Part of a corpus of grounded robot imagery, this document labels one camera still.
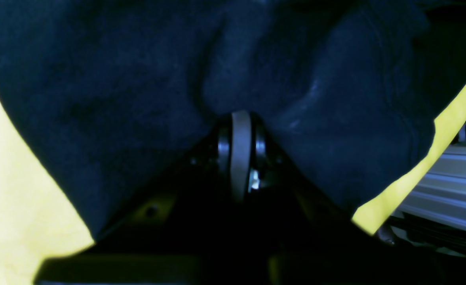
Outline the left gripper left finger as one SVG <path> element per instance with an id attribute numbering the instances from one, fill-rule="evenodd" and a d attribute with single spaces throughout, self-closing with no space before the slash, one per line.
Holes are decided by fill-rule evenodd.
<path id="1" fill-rule="evenodd" d="M 242 114 L 234 112 L 121 211 L 93 247 L 41 265 L 36 285 L 206 285 L 205 255 L 242 204 Z"/>

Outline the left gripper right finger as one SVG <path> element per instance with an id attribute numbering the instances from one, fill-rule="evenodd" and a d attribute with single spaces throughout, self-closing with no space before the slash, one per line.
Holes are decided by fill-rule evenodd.
<path id="1" fill-rule="evenodd" d="M 242 204 L 270 246 L 272 285 L 466 285 L 466 257 L 367 235 L 242 112 Z"/>

